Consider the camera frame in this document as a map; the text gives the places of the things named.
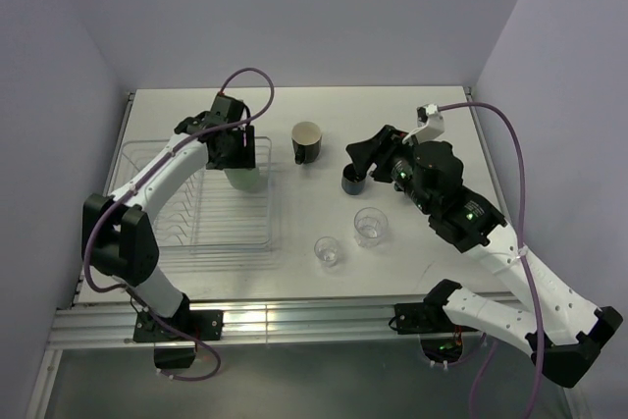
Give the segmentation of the light green plastic cup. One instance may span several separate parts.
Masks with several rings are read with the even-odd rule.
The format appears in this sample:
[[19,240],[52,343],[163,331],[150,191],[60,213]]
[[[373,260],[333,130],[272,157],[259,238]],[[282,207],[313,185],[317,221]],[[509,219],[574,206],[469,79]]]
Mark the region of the light green plastic cup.
[[254,192],[259,184],[260,172],[252,169],[225,169],[224,173],[232,188],[243,192]]

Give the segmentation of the black mug cream interior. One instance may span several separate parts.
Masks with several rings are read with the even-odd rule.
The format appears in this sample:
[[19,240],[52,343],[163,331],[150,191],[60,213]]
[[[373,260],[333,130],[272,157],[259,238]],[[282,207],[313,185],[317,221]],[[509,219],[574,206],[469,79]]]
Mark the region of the black mug cream interior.
[[291,143],[297,165],[311,164],[319,157],[322,136],[321,129],[315,123],[300,122],[293,126]]

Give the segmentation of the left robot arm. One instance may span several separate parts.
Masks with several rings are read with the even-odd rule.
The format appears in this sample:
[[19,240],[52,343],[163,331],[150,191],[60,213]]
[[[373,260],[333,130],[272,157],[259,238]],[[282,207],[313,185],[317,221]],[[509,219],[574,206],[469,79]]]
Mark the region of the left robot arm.
[[161,151],[129,182],[108,195],[94,193],[83,203],[83,275],[99,293],[107,288],[92,277],[115,280],[157,315],[156,329],[179,340],[191,327],[186,295],[158,267],[153,223],[180,187],[196,172],[245,170],[255,166],[253,117],[243,101],[219,92],[211,108],[179,122]]

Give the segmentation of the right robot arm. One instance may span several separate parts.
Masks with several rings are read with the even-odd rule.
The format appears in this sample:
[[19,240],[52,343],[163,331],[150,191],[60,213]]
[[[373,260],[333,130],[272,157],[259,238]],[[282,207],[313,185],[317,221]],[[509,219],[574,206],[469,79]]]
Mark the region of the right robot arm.
[[463,183],[463,163],[446,141],[422,143],[392,126],[346,147],[358,177],[391,183],[428,217],[429,227],[499,279],[523,304],[515,309],[444,279],[425,296],[427,324],[482,331],[542,365],[543,375],[573,388],[623,322],[563,282],[484,196]]

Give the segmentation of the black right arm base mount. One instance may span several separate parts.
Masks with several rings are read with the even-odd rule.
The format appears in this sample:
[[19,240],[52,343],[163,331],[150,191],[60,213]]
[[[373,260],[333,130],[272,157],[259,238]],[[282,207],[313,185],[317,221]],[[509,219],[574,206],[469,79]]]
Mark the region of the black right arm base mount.
[[445,315],[445,305],[445,301],[398,303],[393,307],[388,326],[399,335],[477,332],[477,329],[452,323]]

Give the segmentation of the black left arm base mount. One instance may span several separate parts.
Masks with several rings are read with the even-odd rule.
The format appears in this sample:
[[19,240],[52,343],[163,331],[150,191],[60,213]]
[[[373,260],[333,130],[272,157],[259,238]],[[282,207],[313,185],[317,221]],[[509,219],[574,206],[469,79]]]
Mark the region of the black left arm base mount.
[[224,312],[217,309],[192,310],[181,308],[172,318],[137,313],[132,340],[151,343],[153,363],[160,371],[180,373],[192,366],[202,346],[198,340],[220,340],[224,326]]

